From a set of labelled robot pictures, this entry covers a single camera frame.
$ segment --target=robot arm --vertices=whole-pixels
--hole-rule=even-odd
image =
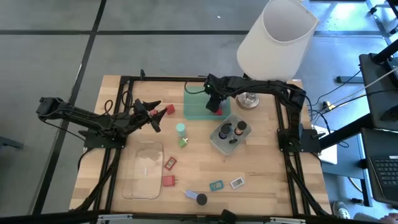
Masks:
[[[300,124],[300,113],[306,94],[301,88],[282,81],[257,81],[241,77],[217,78],[212,74],[207,76],[204,86],[205,92],[210,95],[206,108],[214,113],[218,110],[221,101],[229,96],[235,98],[244,92],[274,95],[288,111],[289,132],[285,135],[286,142],[300,144],[303,129]]]
[[[41,121],[47,119],[64,119],[88,128],[79,131],[86,137],[85,147],[124,146],[129,134],[141,129],[145,124],[151,124],[153,129],[160,132],[159,123],[166,109],[155,115],[148,111],[153,110],[160,101],[146,103],[136,99],[132,104],[133,114],[118,113],[95,114],[64,102],[61,98],[42,97],[36,113]]]

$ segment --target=white lamp shade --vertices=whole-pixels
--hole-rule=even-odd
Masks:
[[[297,0],[270,0],[239,46],[239,66],[255,80],[290,80],[317,24]]]

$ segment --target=gray plastic container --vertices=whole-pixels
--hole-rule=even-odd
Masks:
[[[237,116],[236,114],[230,114],[211,134],[210,134],[210,142],[211,144],[217,148],[220,153],[229,156],[231,155],[238,146],[246,139],[246,137],[251,132],[251,127],[247,124],[246,129],[243,131],[242,135],[238,136],[235,134],[234,130],[238,125],[238,122],[244,121],[242,118]],[[221,127],[224,124],[231,123],[231,132],[226,139],[221,139],[218,136],[218,133],[221,130]],[[231,136],[234,136],[238,141],[236,143],[230,144],[229,141],[231,140]]]

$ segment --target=shoe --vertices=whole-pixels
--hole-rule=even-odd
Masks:
[[[333,214],[338,218],[350,219],[347,206],[343,202],[333,202],[331,206]]]

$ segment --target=red toy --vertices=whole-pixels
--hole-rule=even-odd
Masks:
[[[157,114],[157,110],[153,109],[153,110],[151,110],[151,111],[149,112],[149,114],[153,116],[153,115]]]
[[[221,115],[223,115],[223,111],[222,111],[221,109],[218,109],[218,111],[216,112],[216,114],[217,114],[218,116],[221,116]]]
[[[169,115],[172,114],[172,113],[174,113],[174,111],[175,111],[175,110],[174,110],[174,105],[173,105],[173,104],[167,105],[167,106],[166,106],[166,109],[167,109],[166,112],[167,112],[167,114],[169,114]]]
[[[166,162],[166,165],[164,165],[164,167],[168,170],[172,170],[172,168],[176,162],[177,162],[177,160],[170,156],[170,159],[168,159],[168,161]]]
[[[163,178],[162,178],[162,183],[163,183],[163,186],[174,186],[175,185],[175,181],[176,181],[176,178],[175,178],[175,176],[174,175],[171,175],[171,176],[163,176]]]

